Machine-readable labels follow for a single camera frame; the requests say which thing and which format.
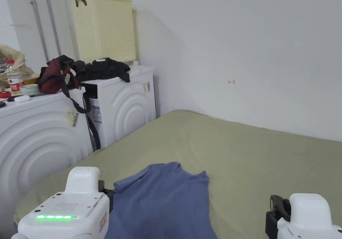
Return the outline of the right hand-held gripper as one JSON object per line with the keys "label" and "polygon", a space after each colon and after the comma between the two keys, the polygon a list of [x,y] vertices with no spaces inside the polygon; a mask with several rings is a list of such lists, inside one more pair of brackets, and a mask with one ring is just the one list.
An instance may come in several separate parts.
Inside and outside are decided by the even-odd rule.
{"label": "right hand-held gripper", "polygon": [[270,196],[265,233],[269,239],[341,239],[328,202],[319,194],[295,193],[289,199]]}

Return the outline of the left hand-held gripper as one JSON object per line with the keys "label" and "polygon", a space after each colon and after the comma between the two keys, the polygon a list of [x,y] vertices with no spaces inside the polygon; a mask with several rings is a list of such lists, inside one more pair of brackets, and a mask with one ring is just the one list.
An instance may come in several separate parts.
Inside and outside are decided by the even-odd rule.
{"label": "left hand-held gripper", "polygon": [[113,191],[97,167],[75,167],[65,191],[49,197],[23,217],[13,239],[104,239],[113,209]]}

